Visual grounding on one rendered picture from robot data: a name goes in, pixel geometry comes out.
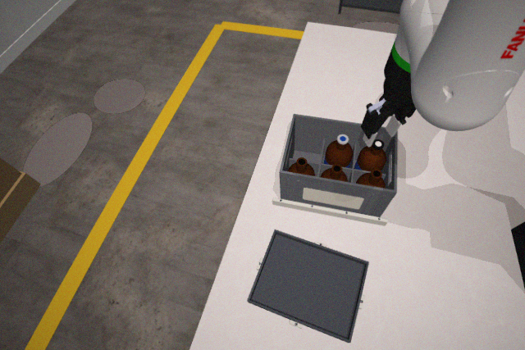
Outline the brown glass bottle with blue label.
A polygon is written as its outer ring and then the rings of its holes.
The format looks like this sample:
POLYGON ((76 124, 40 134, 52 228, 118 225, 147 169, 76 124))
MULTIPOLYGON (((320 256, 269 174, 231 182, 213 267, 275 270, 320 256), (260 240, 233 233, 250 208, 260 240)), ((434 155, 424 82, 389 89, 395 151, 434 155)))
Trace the brown glass bottle with blue label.
POLYGON ((382 171, 386 164, 386 153, 383 147, 384 143, 380 139, 375 139, 371 147, 364 147, 358 155, 354 169, 371 172, 374 169, 382 171))
POLYGON ((345 134, 340 134, 336 141, 330 143, 326 149, 325 159, 323 164, 335 165, 339 164, 342 167, 349 168, 353 149, 348 144, 349 138, 345 134))

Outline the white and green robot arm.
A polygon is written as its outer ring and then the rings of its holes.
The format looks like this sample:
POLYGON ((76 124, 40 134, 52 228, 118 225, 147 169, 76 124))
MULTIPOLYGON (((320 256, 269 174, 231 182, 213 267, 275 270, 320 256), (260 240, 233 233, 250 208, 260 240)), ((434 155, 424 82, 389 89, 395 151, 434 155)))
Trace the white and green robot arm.
POLYGON ((402 1, 384 75, 435 127, 489 122, 524 71, 525 0, 402 1))

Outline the grey divided crate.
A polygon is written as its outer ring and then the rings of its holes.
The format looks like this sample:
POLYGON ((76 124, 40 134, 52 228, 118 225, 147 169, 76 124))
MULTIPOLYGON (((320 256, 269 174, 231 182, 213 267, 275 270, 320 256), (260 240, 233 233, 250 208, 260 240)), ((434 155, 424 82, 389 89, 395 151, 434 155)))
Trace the grey divided crate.
POLYGON ((386 188, 356 184, 361 175, 371 172, 354 169, 360 151, 367 146, 364 134, 359 123, 293 114, 279 171, 281 199, 379 217, 395 190, 395 154, 380 128, 375 139, 384 143, 386 164, 381 172, 386 188), (353 149, 349 168, 342 167, 348 182, 320 177, 323 171, 332 168, 332 165, 323 164, 326 149, 340 134, 348 136, 348 144, 353 149), (313 168, 315 176, 288 171, 301 157, 313 168))

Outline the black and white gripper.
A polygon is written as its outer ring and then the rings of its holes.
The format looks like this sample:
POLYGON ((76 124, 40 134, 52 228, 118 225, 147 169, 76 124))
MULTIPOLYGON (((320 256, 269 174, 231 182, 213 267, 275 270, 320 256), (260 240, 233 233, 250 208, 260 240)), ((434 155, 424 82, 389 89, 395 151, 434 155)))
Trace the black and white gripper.
POLYGON ((372 146, 377 136, 377 131, 389 116, 391 116, 391 118, 386 127, 386 131, 390 137, 394 137, 400 125, 404 125, 407 122, 405 117, 411 117, 416 110, 412 96, 393 89, 386 82, 386 79, 383 84, 383 89, 384 93, 380 97, 379 102, 376 104, 369 103, 366 106, 367 111, 361 124, 361 128, 365 133, 363 140, 368 147, 372 146))

